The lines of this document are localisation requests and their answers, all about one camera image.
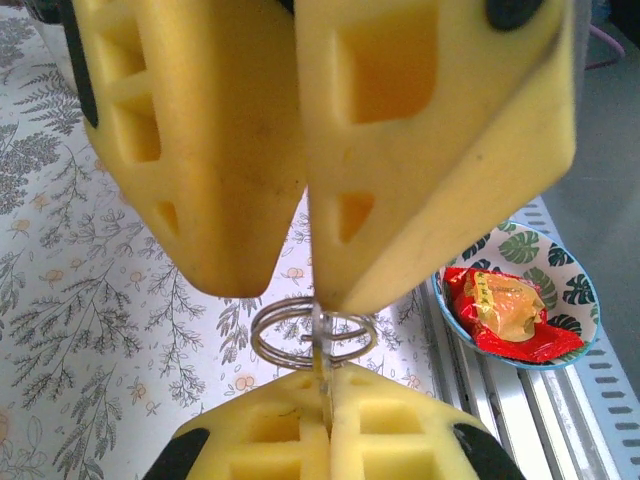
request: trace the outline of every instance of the wire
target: wire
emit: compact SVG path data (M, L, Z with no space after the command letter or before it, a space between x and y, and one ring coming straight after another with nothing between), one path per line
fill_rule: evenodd
M618 43L618 41L612 36L606 34L594 25L589 25L589 33L596 37L598 40L607 44L607 46L609 46L611 50L615 51L616 56L602 62L590 63L586 66L585 70L595 70L596 68L608 67L610 65L618 63L625 57L626 52L624 50L624 47L620 45L620 43Z

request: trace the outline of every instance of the green leaf print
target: green leaf print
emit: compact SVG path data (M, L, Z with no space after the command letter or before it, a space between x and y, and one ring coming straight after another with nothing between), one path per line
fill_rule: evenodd
M553 280L538 267L527 270L524 272L523 277L540 287L540 298L542 298L548 310L553 310L558 303L558 292Z
M593 320L593 323L596 325L600 323L600 309L598 308L598 305L594 305L591 308L591 320Z
M576 335L582 335L582 325L580 322L566 313L561 313L553 318L550 318L547 322L552 327L562 328L563 330L569 330Z
M436 272L436 290L438 291L438 295L442 295L442 277L440 272Z
M571 290L565 290L562 294L562 299L572 305L587 305L589 303L595 303L593 296L593 290L589 280L584 273L576 275L567 282L567 287L571 287Z
M488 270L491 267L491 262L486 258L481 258L477 262L473 262L471 268L482 268L483 270Z
M476 253L478 253L487 245L487 241L489 240L489 237L491 237L491 234L487 233L484 237L482 237L476 243L474 243L469 248L467 248L464 252L462 252L462 258L464 258L465 260L469 260L471 257L473 257Z
M505 232L505 233L511 233L516 229L516 224L515 223L511 223L509 220L502 222L501 224L498 225L498 230L500 230L501 232Z
M589 348L589 345L591 344L591 342L584 342L584 345L580 348L576 348L575 350L572 350L569 353L565 353L563 356L557 358L557 361L560 362L568 362L573 360L576 357L579 357L580 355L582 355L582 353Z
M551 267L561 267L562 265L571 265L573 263L573 258L569 256L567 251L555 243L551 244L547 259Z
M519 232L510 239L505 240L500 245L500 254L505 260L511 263L529 263L540 250L535 244L538 243L538 234L532 231Z

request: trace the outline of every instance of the tablecloth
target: tablecloth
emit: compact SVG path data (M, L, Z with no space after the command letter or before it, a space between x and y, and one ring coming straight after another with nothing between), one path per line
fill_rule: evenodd
M26 13L0 7L0 479L141 479L179 425L287 373L248 327L312 294L309 242L303 199L262 297L191 287L96 157ZM412 293L358 362L433 394L423 323ZM297 349L305 329L280 334Z

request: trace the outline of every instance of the candy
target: candy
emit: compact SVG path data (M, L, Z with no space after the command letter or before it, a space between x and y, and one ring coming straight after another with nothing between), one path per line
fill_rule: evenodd
M479 349L544 363L583 346L578 335L547 324L547 309L532 282L503 272L447 268L451 309Z

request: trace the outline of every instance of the bowl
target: bowl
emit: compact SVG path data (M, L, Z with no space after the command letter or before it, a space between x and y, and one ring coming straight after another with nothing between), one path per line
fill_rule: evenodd
M512 360L480 350L449 309L449 291L442 281L449 266L499 270L533 281L540 287L540 296L549 314L548 323L577 333L584 346L542 364ZM466 345L518 368L551 370L571 365L591 349L600 328L600 303L582 265L550 237L516 222L498 225L440 268L432 276L432 283L447 325Z

